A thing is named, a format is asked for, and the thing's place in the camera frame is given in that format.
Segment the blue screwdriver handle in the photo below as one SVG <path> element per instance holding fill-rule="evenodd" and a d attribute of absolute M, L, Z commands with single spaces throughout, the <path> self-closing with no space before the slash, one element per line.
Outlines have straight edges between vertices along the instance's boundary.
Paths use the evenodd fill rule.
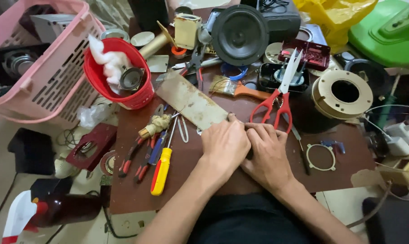
<path fill-rule="evenodd" d="M 163 142 L 163 137 L 166 134 L 165 131 L 161 132 L 161 135 L 159 136 L 158 141 L 155 144 L 155 147 L 153 148 L 152 154 L 150 155 L 149 164 L 156 164 L 158 158 L 156 158 L 158 156 L 158 152 L 161 150 L 161 146 L 162 146 L 162 142 Z"/>

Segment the white plastic bag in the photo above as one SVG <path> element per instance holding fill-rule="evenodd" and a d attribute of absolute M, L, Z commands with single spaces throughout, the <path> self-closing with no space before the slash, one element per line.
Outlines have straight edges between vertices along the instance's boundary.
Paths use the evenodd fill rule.
<path fill-rule="evenodd" d="M 80 120 L 80 126 L 86 129 L 93 129 L 97 124 L 107 119 L 111 114 L 108 104 L 93 105 L 90 108 L 80 106 L 77 109 L 77 117 Z"/>

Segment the yellow plastic bag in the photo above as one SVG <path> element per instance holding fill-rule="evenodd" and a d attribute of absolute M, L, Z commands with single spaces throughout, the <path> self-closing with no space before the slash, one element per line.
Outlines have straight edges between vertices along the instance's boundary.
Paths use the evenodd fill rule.
<path fill-rule="evenodd" d="M 373 10 L 378 0 L 294 0 L 299 11 L 307 12 L 311 24 L 320 26 L 331 52 L 348 42 L 348 30 Z"/>

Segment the red scissors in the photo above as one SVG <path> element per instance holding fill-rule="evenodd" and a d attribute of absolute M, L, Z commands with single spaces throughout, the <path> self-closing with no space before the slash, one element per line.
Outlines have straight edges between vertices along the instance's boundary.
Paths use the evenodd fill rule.
<path fill-rule="evenodd" d="M 250 116 L 250 122 L 253 122 L 253 116 L 256 113 L 256 111 L 261 108 L 261 107 L 267 107 L 268 111 L 266 112 L 265 116 L 262 119 L 262 124 L 266 122 L 267 119 L 270 119 L 271 116 L 271 111 L 272 111 L 272 106 L 274 105 L 274 102 L 280 97 L 280 95 L 283 97 L 282 104 L 280 108 L 277 111 L 277 117 L 275 118 L 275 124 L 274 124 L 274 129 L 277 129 L 278 127 L 278 122 L 280 120 L 280 116 L 282 114 L 287 114 L 288 115 L 288 129 L 287 129 L 287 134 L 290 132 L 292 129 L 292 112 L 290 112 L 290 107 L 288 106 L 288 87 L 290 86 L 290 82 L 292 81 L 293 77 L 295 76 L 296 69 L 298 68 L 299 62 L 301 61 L 302 57 L 302 50 L 299 53 L 299 55 L 296 57 L 295 60 L 295 55 L 296 55 L 296 50 L 292 53 L 292 56 L 290 57 L 290 60 L 287 64 L 286 71 L 284 72 L 283 76 L 283 81 L 281 82 L 281 85 L 278 89 L 275 89 L 274 93 L 260 103 L 251 113 Z"/>

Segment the orange brush handle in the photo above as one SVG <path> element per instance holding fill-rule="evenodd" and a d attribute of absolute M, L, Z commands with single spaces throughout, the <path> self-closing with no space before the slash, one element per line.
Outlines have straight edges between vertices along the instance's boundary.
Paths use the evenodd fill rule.
<path fill-rule="evenodd" d="M 260 99 L 260 100 L 266 100 L 271 96 L 270 93 L 267 93 L 267 92 L 264 92 L 264 91 L 263 92 L 262 91 L 256 91 L 256 90 L 250 89 L 250 88 L 248 88 L 248 87 L 246 87 L 244 85 L 241 85 L 241 84 L 239 84 L 236 87 L 236 90 L 234 91 L 233 97 L 237 97 L 239 95 L 252 96 L 252 97 L 255 97 L 255 98 Z"/>

